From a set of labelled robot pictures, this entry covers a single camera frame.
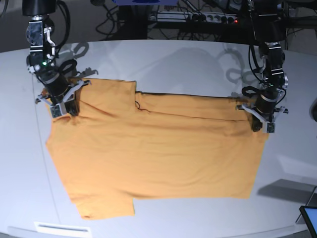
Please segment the white power strip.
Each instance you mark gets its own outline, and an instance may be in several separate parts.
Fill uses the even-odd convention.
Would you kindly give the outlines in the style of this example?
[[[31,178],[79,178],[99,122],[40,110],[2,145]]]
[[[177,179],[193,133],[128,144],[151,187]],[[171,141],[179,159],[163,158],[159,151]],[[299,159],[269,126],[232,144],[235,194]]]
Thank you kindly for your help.
[[[213,24],[238,24],[239,18],[234,14],[221,12],[181,12],[158,11],[149,16],[151,22],[203,22]]]

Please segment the tablet screen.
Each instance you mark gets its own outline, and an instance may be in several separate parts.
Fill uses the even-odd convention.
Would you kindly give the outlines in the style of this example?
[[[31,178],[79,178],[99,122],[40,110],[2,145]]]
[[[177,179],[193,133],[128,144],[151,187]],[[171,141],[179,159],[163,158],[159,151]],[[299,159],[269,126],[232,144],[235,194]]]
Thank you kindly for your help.
[[[307,228],[312,236],[312,238],[317,238],[317,209],[309,209],[308,219],[306,220]]]

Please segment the orange yellow T-shirt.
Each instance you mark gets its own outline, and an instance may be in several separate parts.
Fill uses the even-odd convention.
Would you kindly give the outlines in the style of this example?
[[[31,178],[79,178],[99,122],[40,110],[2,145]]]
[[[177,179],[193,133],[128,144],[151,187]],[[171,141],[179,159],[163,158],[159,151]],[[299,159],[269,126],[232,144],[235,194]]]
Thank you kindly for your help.
[[[134,199],[249,198],[268,135],[238,99],[93,79],[79,104],[52,120],[46,147],[83,219],[132,216]]]

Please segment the grey tablet stand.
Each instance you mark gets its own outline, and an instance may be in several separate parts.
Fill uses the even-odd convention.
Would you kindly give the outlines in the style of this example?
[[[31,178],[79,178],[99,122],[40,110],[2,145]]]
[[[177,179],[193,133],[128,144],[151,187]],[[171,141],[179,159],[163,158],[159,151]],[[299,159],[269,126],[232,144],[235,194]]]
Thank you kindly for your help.
[[[304,206],[300,207],[300,215],[296,220],[296,224],[301,225],[305,224],[309,215],[307,210],[309,209],[317,209],[317,187],[315,186]]]

